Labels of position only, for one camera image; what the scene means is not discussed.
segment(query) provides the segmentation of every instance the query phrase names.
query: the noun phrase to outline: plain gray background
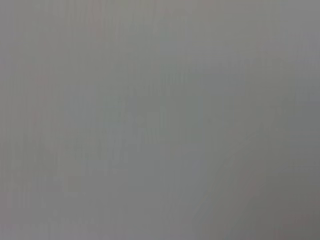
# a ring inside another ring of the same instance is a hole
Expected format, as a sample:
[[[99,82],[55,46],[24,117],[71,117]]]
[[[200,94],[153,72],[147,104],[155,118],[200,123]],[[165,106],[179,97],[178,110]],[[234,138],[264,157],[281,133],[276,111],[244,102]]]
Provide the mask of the plain gray background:
[[[0,239],[318,239],[319,9],[0,1]]]

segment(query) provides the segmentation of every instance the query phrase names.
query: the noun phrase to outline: gray surface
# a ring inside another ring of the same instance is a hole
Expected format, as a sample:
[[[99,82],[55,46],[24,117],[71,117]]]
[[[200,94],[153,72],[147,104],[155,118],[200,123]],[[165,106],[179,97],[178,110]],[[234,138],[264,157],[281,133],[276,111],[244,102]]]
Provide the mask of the gray surface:
[[[0,239],[250,231],[261,185],[319,164],[319,7],[0,1]]]

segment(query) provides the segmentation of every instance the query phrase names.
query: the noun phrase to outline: gray wall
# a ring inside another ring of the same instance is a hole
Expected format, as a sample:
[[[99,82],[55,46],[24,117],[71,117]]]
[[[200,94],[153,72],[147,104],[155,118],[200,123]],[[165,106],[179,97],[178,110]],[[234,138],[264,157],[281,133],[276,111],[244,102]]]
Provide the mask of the gray wall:
[[[318,164],[319,8],[2,0],[0,238],[237,236],[261,185]]]

